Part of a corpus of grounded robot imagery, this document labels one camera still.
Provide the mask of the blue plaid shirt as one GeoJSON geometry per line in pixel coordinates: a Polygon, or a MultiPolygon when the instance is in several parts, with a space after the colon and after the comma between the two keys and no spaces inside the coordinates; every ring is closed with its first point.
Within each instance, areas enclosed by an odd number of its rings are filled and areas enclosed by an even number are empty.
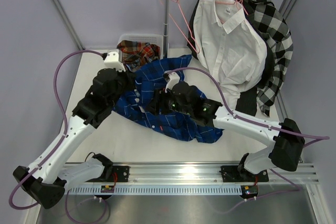
{"type": "Polygon", "coordinates": [[[175,138],[180,141],[196,139],[200,143],[212,144],[218,141],[223,131],[211,126],[198,125],[195,116],[200,112],[205,94],[195,86],[184,83],[184,73],[191,55],[157,60],[136,71],[135,90],[125,92],[117,101],[114,112],[141,126],[175,138]],[[189,92],[186,99],[164,91],[167,71],[177,69],[180,77],[178,86],[189,92]]]}

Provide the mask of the red plaid shirt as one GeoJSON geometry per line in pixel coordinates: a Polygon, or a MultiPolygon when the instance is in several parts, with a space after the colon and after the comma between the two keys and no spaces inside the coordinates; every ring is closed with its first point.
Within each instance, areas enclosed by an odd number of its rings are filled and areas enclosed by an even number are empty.
{"type": "Polygon", "coordinates": [[[117,49],[121,51],[121,61],[132,72],[142,66],[157,61],[161,56],[161,48],[149,42],[122,40],[117,49]]]}

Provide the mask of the pink wire hanger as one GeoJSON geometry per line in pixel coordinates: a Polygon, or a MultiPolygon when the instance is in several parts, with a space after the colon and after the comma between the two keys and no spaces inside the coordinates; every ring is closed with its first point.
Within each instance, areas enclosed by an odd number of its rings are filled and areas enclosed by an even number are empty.
{"type": "Polygon", "coordinates": [[[163,6],[163,57],[167,58],[168,56],[168,50],[169,50],[169,21],[170,19],[172,22],[176,25],[177,29],[180,31],[182,36],[185,38],[187,41],[187,44],[191,46],[191,48],[195,52],[200,52],[201,47],[195,40],[195,38],[192,36],[192,30],[189,25],[189,22],[187,21],[183,9],[181,7],[180,0],[159,0],[160,4],[163,6]],[[188,28],[188,32],[190,34],[190,38],[186,36],[186,34],[182,31],[181,27],[177,24],[173,16],[170,14],[169,7],[170,7],[170,2],[174,2],[177,4],[179,11],[181,13],[181,16],[186,24],[186,27],[188,28]]]}

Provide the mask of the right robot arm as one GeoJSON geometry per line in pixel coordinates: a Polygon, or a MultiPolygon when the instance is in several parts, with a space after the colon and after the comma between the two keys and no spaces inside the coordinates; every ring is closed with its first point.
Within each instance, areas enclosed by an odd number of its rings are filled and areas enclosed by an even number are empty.
{"type": "Polygon", "coordinates": [[[295,121],[262,121],[229,111],[220,102],[202,98],[197,94],[195,86],[189,86],[185,82],[180,82],[171,89],[155,90],[146,110],[154,115],[182,113],[197,125],[231,130],[263,143],[264,149],[246,153],[241,158],[236,171],[231,175],[233,180],[253,182],[258,174],[272,168],[294,172],[305,144],[295,121]]]}

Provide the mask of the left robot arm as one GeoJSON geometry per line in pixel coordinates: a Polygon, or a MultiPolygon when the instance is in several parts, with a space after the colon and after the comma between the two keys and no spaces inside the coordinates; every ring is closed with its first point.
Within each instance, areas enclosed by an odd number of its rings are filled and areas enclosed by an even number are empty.
{"type": "Polygon", "coordinates": [[[64,165],[79,145],[112,113],[117,101],[135,88],[135,73],[105,68],[48,148],[30,165],[18,166],[13,176],[18,186],[45,209],[56,205],[65,192],[92,179],[106,182],[113,176],[113,162],[102,154],[73,168],[64,165]]]}

